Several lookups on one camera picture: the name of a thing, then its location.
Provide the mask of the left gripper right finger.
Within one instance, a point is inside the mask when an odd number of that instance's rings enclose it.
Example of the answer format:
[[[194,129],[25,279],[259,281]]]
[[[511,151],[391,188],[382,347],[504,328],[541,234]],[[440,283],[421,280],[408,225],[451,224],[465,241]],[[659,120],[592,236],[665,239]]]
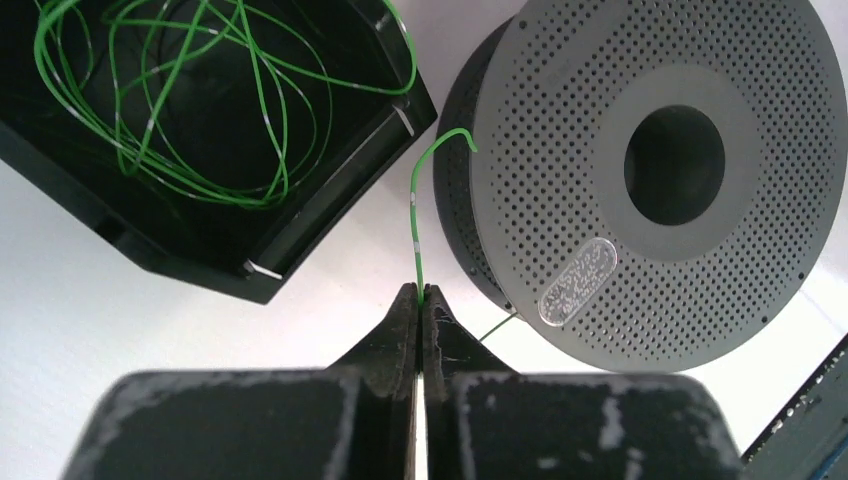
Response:
[[[681,375],[512,370],[436,286],[421,307],[433,479],[738,479],[715,400]]]

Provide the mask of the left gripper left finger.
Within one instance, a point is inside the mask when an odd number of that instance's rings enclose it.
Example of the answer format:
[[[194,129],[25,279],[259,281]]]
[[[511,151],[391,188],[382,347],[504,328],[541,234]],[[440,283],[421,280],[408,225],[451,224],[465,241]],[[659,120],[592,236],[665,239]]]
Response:
[[[149,370],[92,412],[67,479],[408,479],[418,303],[411,284],[323,369]]]

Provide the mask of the dark grey cable spool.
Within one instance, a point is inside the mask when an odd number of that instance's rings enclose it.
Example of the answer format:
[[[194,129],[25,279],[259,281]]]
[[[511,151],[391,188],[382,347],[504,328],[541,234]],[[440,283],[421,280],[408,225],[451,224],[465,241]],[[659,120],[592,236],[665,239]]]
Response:
[[[677,372],[798,292],[847,167],[809,1],[529,1],[454,80],[433,161],[467,277],[565,354]]]

